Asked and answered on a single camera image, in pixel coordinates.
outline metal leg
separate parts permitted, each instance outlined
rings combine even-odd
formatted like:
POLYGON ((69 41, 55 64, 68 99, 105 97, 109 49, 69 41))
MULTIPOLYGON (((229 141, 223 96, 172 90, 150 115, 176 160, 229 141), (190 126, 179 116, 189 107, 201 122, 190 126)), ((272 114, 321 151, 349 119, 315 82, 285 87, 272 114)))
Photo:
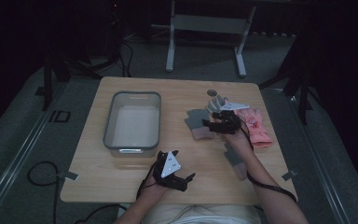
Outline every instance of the metal leg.
POLYGON ((168 48, 167 65, 165 70, 167 72, 173 71, 173 60, 175 56, 175 1, 171 1, 171 26, 170 26, 170 45, 168 48))
POLYGON ((247 22, 245 23, 245 25, 243 27, 241 42, 237 47, 234 48, 235 58, 237 60, 238 72, 241 77, 246 76, 246 69, 245 69, 245 64, 243 62, 243 58, 242 58, 242 51, 243 51, 243 47, 245 45, 246 37, 248 36, 249 30, 251 28, 252 19, 255 14, 255 9, 256 9, 256 7, 252 7, 252 9, 249 13, 247 22))

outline person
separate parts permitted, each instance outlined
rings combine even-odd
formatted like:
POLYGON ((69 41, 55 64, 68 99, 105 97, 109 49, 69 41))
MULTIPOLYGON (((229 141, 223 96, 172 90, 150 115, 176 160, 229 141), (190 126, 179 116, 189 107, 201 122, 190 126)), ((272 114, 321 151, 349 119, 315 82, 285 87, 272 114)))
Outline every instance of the person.
MULTIPOLYGON (((279 187, 254 154, 246 133, 223 134, 243 160, 248 173, 258 182, 279 187)), ((180 205, 158 204, 167 188, 155 184, 153 176, 146 179, 140 197, 119 217, 115 224, 139 223, 260 223, 252 206, 245 205, 180 205)), ((308 223, 297 203, 288 195, 254 185, 255 193, 266 214, 268 223, 308 223)))

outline white pants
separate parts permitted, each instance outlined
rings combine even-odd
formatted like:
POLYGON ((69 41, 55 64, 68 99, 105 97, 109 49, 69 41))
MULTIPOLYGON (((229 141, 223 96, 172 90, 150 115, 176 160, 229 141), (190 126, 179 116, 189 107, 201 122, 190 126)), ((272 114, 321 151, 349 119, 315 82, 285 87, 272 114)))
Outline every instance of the white pants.
POLYGON ((143 224, 167 224, 179 218, 211 216, 234 217, 249 223, 261 223, 251 205, 238 204, 157 204, 144 218, 143 224))

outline gray box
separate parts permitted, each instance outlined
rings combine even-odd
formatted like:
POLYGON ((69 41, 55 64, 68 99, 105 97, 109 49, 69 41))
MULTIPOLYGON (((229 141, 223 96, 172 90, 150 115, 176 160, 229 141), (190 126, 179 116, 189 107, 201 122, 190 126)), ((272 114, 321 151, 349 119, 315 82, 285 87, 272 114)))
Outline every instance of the gray box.
POLYGON ((161 96, 154 91, 119 91, 112 99, 103 136, 115 157, 153 157, 160 132, 161 96))

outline gray floor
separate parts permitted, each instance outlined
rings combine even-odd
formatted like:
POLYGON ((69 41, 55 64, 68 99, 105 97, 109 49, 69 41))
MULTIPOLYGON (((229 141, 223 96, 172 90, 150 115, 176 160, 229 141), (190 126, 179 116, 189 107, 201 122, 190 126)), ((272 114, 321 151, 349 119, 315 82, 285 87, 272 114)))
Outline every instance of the gray floor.
MULTIPOLYGON (((131 36, 127 38, 133 51, 131 74, 133 77, 259 84, 276 75, 294 41, 284 36, 250 36, 243 53, 248 77, 242 78, 237 74, 232 39, 218 37, 211 43, 195 41, 191 35, 179 35, 174 71, 166 73, 166 36, 156 36, 151 43, 145 43, 136 35, 131 36), (222 41, 225 43, 223 46, 215 44, 222 41)), ((130 49, 123 46, 122 54, 128 62, 130 49)), ((120 64, 100 71, 103 76, 115 77, 120 77, 121 72, 120 64)), ((22 167, 17 168, 17 174, 12 174, 15 178, 9 179, 5 188, 0 185, 3 189, 0 193, 0 223, 52 222, 54 187, 31 185, 26 178, 27 172, 39 161, 53 161, 59 170, 69 168, 99 82, 73 76, 67 84, 55 83, 56 101, 46 112, 40 110, 43 98, 34 95, 42 84, 43 73, 39 71, 28 80, 0 119, 0 179, 10 175, 6 172, 7 167, 16 154, 26 151, 21 154, 24 158, 22 167), (48 122, 54 110, 70 111, 69 122, 48 122)), ((280 91, 284 84, 285 80, 274 84, 263 90, 262 95, 288 168, 297 173, 293 181, 300 207, 310 223, 358 223, 358 176, 337 131, 325 111, 311 98, 313 110, 307 112, 309 125, 302 125, 296 115, 296 102, 280 91)), ((38 172, 46 178, 53 178, 53 170, 49 168, 38 172)), ((101 205, 104 204, 64 203, 59 200, 57 223, 74 223, 101 205)), ((91 223, 110 223, 116 213, 117 209, 103 210, 91 223)), ((262 213, 260 216, 267 223, 262 213)))

